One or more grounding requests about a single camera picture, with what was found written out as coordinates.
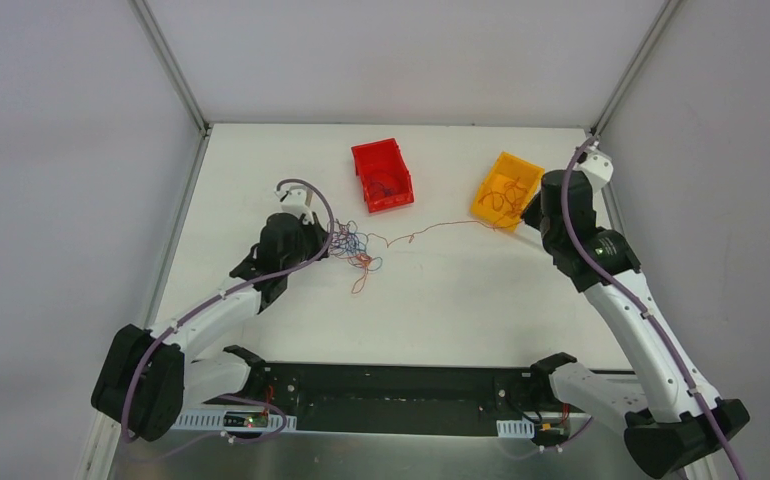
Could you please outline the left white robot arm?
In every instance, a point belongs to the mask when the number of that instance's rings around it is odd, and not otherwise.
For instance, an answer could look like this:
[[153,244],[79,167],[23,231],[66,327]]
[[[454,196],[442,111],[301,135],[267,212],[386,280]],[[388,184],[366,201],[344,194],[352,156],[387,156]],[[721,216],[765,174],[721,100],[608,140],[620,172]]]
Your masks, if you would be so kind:
[[155,441],[180,413],[231,394],[258,402],[266,378],[238,347],[208,359],[201,353],[224,334],[269,308],[290,275],[328,255],[329,234],[317,215],[276,213],[229,276],[234,285],[198,303],[178,319],[147,329],[135,325],[114,336],[91,394],[98,412],[119,422],[129,439]]

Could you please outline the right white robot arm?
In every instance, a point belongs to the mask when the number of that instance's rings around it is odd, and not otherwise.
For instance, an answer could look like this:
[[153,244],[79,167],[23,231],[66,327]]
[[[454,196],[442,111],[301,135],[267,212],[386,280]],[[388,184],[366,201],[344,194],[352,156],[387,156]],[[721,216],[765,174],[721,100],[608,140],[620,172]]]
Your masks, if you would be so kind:
[[586,174],[554,170],[522,215],[539,231],[554,266],[600,314],[641,386],[636,394],[557,353],[530,368],[530,400],[544,410],[571,405],[618,433],[636,465],[654,479],[723,451],[747,476],[731,439],[750,420],[691,361],[652,297],[625,237],[596,223]]

